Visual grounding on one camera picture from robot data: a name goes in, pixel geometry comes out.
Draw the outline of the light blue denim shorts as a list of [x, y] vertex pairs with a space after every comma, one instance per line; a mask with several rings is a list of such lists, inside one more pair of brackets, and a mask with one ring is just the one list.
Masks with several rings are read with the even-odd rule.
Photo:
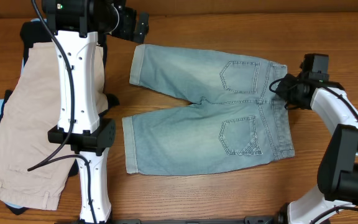
[[286, 74], [258, 57], [137, 46], [130, 83], [189, 104], [123, 118], [126, 171], [217, 174], [293, 157], [285, 102], [269, 89]]

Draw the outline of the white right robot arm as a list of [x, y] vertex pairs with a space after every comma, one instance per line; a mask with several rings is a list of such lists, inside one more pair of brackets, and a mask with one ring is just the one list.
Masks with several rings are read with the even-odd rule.
[[344, 87], [330, 81], [328, 65], [328, 55], [306, 54], [297, 76], [288, 73], [269, 88], [285, 100], [286, 110], [314, 111], [331, 133], [316, 186], [269, 223], [329, 223], [343, 210], [358, 212], [358, 111]]

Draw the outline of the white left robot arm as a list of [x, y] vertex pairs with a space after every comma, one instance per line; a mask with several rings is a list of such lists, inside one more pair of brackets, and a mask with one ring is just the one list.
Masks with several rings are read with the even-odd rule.
[[116, 133], [114, 120], [96, 107], [96, 47], [107, 36], [141, 44], [149, 32], [149, 14], [137, 13], [125, 1], [42, 1], [34, 8], [55, 44], [60, 79], [60, 116], [48, 131], [58, 148], [39, 167], [64, 160], [69, 146], [78, 164], [81, 212], [78, 223], [112, 223], [107, 190], [107, 159]]

